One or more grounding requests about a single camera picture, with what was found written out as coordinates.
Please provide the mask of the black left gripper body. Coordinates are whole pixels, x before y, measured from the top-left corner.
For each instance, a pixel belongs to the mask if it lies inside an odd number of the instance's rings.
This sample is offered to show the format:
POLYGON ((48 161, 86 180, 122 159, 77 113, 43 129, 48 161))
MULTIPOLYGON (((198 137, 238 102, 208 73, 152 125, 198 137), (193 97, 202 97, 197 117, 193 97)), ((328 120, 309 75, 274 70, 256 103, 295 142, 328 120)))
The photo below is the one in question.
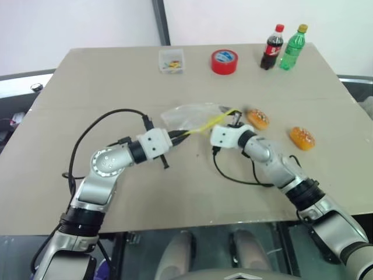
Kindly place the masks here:
MULTIPOLYGON (((176 139, 177 134, 178 134, 178 131, 177 131, 177 130, 173 130, 173 131, 169 131, 169 132, 168 132, 168 136, 170 137, 170 139, 171 139, 172 141, 176 139)), ((164 156, 164 154, 160 155, 160 159, 161 159, 161 161, 162 161, 162 163, 163 163, 164 169, 169 168, 169 165, 168 165, 167 159, 166 159, 166 157, 164 156)))

